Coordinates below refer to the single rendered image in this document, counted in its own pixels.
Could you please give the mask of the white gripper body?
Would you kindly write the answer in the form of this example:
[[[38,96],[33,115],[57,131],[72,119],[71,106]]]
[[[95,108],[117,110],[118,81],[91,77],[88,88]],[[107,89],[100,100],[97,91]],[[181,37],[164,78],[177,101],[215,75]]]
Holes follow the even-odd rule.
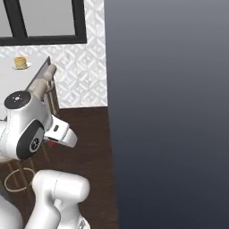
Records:
[[[60,144],[70,148],[75,147],[78,138],[70,127],[66,128],[65,130],[59,131],[59,133],[60,133],[60,138],[59,138]]]

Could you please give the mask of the grey dining counter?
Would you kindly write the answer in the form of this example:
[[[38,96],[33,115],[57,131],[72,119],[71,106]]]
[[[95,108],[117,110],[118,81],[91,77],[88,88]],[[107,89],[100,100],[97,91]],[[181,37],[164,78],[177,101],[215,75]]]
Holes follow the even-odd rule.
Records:
[[[52,64],[49,56],[27,57],[27,62],[32,63],[26,70],[14,70],[12,57],[0,58],[0,121],[6,117],[4,100],[7,96],[18,90],[29,90],[35,79],[43,77],[47,67]]]

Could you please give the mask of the golden pancake stack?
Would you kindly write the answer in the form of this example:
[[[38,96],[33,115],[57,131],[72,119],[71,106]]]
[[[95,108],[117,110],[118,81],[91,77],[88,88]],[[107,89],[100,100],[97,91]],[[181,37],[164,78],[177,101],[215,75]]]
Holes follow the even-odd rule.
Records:
[[[17,70],[24,70],[27,68],[27,60],[24,56],[17,56],[14,58],[14,67]]]

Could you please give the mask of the dark grey fridge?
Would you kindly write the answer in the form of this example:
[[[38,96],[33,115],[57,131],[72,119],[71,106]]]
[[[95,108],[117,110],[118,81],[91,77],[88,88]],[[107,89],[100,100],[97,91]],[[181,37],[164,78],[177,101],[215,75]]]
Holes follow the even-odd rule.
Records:
[[[121,229],[229,229],[229,0],[105,0]]]

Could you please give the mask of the beige bar stool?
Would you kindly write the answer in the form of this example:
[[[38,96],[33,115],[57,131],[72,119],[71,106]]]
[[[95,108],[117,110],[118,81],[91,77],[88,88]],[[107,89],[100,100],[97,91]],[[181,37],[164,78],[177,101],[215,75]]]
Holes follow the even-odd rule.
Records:
[[[50,64],[45,70],[43,77],[35,79],[29,86],[29,91],[39,98],[52,115],[58,116],[59,105],[55,89],[56,66]]]

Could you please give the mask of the black framed window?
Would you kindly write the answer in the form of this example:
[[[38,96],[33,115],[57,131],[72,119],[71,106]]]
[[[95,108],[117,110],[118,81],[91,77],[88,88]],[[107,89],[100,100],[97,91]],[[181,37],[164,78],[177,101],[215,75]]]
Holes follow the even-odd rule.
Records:
[[[0,0],[0,47],[86,43],[84,0]]]

